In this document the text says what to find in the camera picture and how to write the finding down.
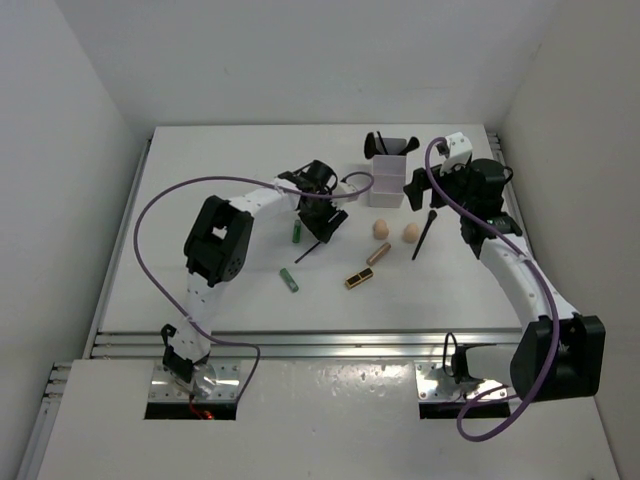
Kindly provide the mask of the black fan makeup brush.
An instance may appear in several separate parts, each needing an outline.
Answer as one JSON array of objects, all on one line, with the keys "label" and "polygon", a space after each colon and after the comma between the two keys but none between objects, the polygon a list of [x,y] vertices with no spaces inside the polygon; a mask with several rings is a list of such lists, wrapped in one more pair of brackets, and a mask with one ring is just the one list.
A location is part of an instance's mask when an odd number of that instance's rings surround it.
[{"label": "black fan makeup brush", "polygon": [[371,160],[378,155],[384,155],[380,146],[376,132],[369,132],[364,140],[364,157],[367,160]]}]

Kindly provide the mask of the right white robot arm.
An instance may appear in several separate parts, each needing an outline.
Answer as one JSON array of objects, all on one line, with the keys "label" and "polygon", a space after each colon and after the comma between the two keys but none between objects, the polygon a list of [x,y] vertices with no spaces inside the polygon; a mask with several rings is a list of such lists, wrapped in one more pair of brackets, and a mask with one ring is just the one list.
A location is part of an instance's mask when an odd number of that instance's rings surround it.
[{"label": "right white robot arm", "polygon": [[519,398],[534,401],[591,397],[599,390],[606,330],[595,315],[582,315],[540,272],[517,222],[504,210],[503,189],[513,172],[495,160],[469,160],[443,172],[439,166],[413,172],[404,193],[412,210],[426,192],[433,209],[460,215],[461,236],[492,273],[523,329],[515,351],[463,345],[453,356],[457,381],[494,372]]}]

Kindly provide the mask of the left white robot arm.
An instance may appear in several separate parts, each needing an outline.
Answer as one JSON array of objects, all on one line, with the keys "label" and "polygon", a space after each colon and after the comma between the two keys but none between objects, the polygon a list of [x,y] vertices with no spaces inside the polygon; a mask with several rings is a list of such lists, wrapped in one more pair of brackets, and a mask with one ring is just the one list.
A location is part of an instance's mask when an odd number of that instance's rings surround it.
[{"label": "left white robot arm", "polygon": [[244,267],[255,227],[295,212],[317,241],[326,243],[348,214],[341,206],[356,188],[319,160],[278,175],[272,182],[230,199],[208,197],[187,236],[185,319],[161,330],[163,365],[181,382],[193,381],[207,361],[214,307],[225,285]]}]

